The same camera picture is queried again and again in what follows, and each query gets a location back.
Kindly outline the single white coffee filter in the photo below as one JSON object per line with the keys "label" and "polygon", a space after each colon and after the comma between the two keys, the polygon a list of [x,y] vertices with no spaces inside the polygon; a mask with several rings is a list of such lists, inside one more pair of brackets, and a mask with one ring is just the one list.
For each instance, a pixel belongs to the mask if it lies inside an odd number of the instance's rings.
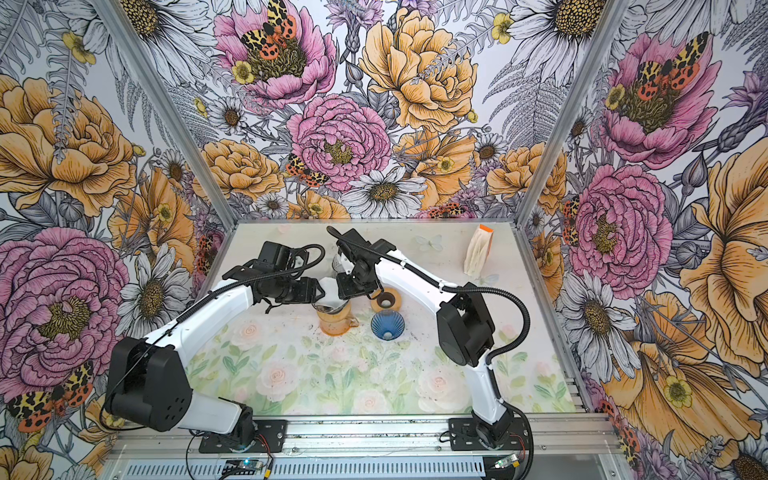
{"label": "single white coffee filter", "polygon": [[323,290],[323,296],[315,303],[316,306],[326,310],[337,310],[342,308],[345,300],[339,296],[337,279],[334,277],[324,277],[319,280],[319,286]]}

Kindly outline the blue glass dripper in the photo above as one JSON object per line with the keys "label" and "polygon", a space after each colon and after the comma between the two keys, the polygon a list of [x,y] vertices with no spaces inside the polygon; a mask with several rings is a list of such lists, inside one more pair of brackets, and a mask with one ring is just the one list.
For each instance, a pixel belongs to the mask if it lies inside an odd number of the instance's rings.
{"label": "blue glass dripper", "polygon": [[382,341],[398,339],[405,331],[405,319],[398,311],[384,310],[373,315],[372,333]]}

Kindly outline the orange glass pitcher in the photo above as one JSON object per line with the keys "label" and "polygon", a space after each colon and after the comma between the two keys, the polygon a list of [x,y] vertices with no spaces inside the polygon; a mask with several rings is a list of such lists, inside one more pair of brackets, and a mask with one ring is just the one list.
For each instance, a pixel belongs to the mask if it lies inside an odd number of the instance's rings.
{"label": "orange glass pitcher", "polygon": [[336,312],[317,312],[320,329],[329,336],[344,335],[352,328],[357,328],[359,322],[352,314],[349,304]]}

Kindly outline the white coffee filter stack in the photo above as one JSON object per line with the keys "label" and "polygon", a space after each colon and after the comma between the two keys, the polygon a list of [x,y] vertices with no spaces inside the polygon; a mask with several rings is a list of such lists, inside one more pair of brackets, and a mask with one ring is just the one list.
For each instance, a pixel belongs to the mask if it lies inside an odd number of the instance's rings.
{"label": "white coffee filter stack", "polygon": [[463,272],[470,277],[478,277],[485,266],[492,248],[494,230],[486,225],[479,225],[470,239],[466,250]]}

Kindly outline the clear grey glass pitcher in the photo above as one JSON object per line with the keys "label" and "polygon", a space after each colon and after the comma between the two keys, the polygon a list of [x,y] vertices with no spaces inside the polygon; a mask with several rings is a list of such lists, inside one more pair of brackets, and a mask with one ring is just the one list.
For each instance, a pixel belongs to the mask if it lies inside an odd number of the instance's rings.
{"label": "clear grey glass pitcher", "polygon": [[354,264],[343,254],[337,253],[332,259],[332,268],[337,274],[349,274],[353,270]]}

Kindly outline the grey glass dripper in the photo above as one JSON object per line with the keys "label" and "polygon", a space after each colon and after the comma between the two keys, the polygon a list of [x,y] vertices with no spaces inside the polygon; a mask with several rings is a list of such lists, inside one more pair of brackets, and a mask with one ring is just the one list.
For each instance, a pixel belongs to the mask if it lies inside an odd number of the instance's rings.
{"label": "grey glass dripper", "polygon": [[348,299],[342,299],[335,291],[327,291],[317,302],[312,304],[313,309],[322,314],[336,315],[349,304]]}

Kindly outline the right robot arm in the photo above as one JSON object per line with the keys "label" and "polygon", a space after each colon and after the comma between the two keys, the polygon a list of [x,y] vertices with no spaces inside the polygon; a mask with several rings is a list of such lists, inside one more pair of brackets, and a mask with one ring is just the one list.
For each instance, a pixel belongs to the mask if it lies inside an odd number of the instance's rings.
{"label": "right robot arm", "polygon": [[[526,305],[506,290],[443,280],[416,265],[386,240],[370,243],[355,229],[341,233],[329,227],[327,232],[336,239],[336,257],[343,266],[336,277],[338,297],[349,300],[366,296],[378,301],[397,291],[410,295],[429,310],[435,317],[439,347],[449,360],[465,370],[472,418],[481,445],[487,449],[500,448],[511,433],[513,421],[523,414],[503,399],[493,361],[527,338],[531,316]],[[485,295],[511,301],[522,319],[518,336],[498,348],[494,346],[495,324]]]}

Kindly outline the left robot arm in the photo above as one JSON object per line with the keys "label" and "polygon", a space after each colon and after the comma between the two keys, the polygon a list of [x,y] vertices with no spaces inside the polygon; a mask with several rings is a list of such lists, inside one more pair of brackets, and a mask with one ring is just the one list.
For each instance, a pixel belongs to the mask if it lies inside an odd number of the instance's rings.
{"label": "left robot arm", "polygon": [[133,428],[166,432],[173,428],[217,435],[243,451],[256,439],[247,405],[197,393],[186,368],[225,325],[252,306],[276,308],[310,304],[323,290],[305,271],[306,254],[270,265],[254,259],[227,271],[213,290],[166,325],[141,338],[126,337],[114,347],[101,413],[131,422]]}

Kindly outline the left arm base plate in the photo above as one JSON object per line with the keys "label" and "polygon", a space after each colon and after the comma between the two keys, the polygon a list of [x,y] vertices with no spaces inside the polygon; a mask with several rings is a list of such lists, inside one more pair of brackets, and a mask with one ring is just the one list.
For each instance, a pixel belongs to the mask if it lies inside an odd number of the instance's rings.
{"label": "left arm base plate", "polygon": [[254,439],[246,444],[224,434],[206,433],[200,442],[198,452],[201,454],[224,453],[281,453],[287,437],[288,422],[286,420],[254,421]]}

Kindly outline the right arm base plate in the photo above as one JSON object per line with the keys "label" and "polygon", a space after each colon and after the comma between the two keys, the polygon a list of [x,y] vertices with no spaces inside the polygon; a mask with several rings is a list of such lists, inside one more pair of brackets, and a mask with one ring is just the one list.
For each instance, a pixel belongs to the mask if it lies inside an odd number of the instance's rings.
{"label": "right arm base plate", "polygon": [[449,418],[444,439],[458,452],[530,452],[534,448],[531,428],[521,417],[496,424],[469,417]]}

